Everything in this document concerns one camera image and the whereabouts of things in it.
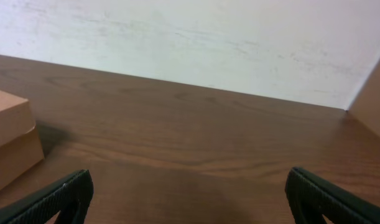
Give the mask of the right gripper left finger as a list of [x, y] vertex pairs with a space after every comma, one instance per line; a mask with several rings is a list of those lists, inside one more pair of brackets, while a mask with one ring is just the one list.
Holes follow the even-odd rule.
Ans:
[[54, 215], [55, 223], [85, 222], [93, 198], [93, 181], [88, 170], [66, 177], [0, 209], [0, 224], [43, 224]]

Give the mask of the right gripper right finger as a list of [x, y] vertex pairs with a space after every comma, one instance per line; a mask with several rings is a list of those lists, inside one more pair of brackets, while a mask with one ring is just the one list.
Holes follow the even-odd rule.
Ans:
[[380, 207], [300, 167], [291, 168], [285, 194], [296, 224], [380, 224]]

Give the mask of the cardboard box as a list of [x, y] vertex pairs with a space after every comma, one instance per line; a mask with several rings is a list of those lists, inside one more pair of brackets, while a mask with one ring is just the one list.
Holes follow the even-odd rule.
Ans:
[[43, 159], [29, 100], [0, 90], [0, 190]]

